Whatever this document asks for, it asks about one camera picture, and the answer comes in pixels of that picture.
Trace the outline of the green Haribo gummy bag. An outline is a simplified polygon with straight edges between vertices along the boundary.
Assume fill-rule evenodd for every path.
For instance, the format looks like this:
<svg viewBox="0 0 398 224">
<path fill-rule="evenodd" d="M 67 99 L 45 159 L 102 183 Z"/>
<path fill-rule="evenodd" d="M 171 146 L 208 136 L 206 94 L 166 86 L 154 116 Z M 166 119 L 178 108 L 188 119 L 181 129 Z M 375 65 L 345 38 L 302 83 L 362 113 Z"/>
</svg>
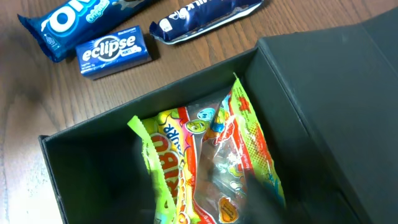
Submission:
<svg viewBox="0 0 398 224">
<path fill-rule="evenodd" d="M 139 119 L 129 127 L 155 192 L 155 223 L 242 223 L 252 174 L 279 203 L 284 191 L 256 113 L 239 80 L 224 98 Z"/>
</svg>

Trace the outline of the blue Dairy Milk chocolate bar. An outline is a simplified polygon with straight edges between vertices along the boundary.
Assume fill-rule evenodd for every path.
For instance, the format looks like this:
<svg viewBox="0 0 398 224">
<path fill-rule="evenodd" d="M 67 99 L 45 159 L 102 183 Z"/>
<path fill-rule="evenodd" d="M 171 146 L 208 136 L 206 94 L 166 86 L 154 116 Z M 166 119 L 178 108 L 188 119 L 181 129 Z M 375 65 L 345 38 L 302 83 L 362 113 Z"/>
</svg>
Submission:
<svg viewBox="0 0 398 224">
<path fill-rule="evenodd" d="M 167 45 L 194 39 L 199 35 L 248 16 L 263 0 L 197 0 L 152 22 L 149 33 Z"/>
</svg>

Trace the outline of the blue Eclipse mints box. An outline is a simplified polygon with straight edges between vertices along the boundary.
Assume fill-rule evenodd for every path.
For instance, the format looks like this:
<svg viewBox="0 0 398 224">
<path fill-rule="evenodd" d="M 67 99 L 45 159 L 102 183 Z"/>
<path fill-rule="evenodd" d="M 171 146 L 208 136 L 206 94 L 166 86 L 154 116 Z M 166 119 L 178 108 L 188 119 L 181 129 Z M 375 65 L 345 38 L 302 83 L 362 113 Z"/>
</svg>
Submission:
<svg viewBox="0 0 398 224">
<path fill-rule="evenodd" d="M 139 26 L 93 39 L 75 50 L 80 74 L 91 80 L 152 60 Z"/>
</svg>

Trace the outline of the dark green gift box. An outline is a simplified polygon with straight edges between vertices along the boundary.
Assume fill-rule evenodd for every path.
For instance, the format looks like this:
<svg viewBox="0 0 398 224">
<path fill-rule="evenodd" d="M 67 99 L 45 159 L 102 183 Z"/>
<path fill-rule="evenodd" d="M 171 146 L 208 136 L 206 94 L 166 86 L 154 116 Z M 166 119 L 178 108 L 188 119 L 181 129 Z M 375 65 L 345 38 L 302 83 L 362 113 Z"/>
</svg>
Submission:
<svg viewBox="0 0 398 224">
<path fill-rule="evenodd" d="M 255 49 L 52 136 L 40 146 L 64 223 L 152 223 L 133 116 L 221 96 L 239 77 L 291 223 L 397 222 L 397 10 L 265 37 Z"/>
</svg>

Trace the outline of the blue Oreo cookie pack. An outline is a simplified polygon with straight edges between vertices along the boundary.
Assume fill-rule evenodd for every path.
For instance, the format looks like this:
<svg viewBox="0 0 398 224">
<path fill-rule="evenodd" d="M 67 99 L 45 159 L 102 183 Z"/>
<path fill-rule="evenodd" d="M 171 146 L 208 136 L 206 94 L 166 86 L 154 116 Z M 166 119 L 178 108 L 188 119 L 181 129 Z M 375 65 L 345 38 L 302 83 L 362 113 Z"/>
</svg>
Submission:
<svg viewBox="0 0 398 224">
<path fill-rule="evenodd" d="M 153 0 L 69 0 L 42 17 L 18 16 L 43 53 L 61 62 L 79 44 L 108 33 Z"/>
</svg>

